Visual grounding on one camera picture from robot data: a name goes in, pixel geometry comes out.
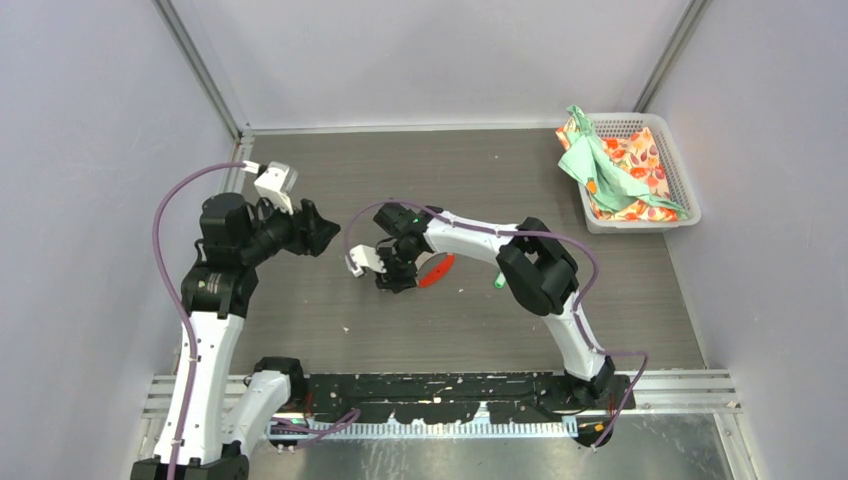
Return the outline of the key with green tag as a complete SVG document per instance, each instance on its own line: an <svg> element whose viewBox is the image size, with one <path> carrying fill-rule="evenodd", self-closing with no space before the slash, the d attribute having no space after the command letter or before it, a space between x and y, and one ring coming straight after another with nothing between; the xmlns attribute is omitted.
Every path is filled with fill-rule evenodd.
<svg viewBox="0 0 848 480"><path fill-rule="evenodd" d="M496 276L495 280L494 280L494 286L497 289L502 289L506 286L506 284L507 284L507 280L506 280L505 274L503 272L499 272L498 275Z"/></svg>

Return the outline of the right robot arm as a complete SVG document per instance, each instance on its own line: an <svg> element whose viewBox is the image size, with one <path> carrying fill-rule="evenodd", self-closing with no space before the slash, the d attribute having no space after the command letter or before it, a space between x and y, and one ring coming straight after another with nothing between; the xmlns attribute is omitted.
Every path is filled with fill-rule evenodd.
<svg viewBox="0 0 848 480"><path fill-rule="evenodd" d="M399 293L419 286L418 262L425 254L453 254L494 265L516 302L547 325L562 355L574 403L591 411L610 398L615 365L585 318L578 264L541 220L493 224L437 207L414 210L404 202L382 205L373 220L387 242L351 248L347 262L354 275L371 271L378 288Z"/></svg>

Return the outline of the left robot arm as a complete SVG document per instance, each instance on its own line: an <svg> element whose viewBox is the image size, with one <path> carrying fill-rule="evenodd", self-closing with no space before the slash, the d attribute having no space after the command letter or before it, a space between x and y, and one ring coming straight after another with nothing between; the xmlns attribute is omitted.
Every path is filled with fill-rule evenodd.
<svg viewBox="0 0 848 480"><path fill-rule="evenodd" d="M264 357L236 405L224 409L257 267L281 250L317 257L340 226L308 199L288 213L237 193L207 199L199 225L197 258L177 297L183 326L175 389L162 435L151 458L134 463L133 479L245 479L272 416L298 412L307 398L299 360Z"/></svg>

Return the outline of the red handled metal keyring holder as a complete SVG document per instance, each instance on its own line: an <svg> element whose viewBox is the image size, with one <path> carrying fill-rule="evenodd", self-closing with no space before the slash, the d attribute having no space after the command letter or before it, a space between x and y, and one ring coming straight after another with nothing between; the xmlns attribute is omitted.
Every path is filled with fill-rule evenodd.
<svg viewBox="0 0 848 480"><path fill-rule="evenodd" d="M456 256L452 253L424 252L416 261L416 283L428 288L442 280L452 269Z"/></svg>

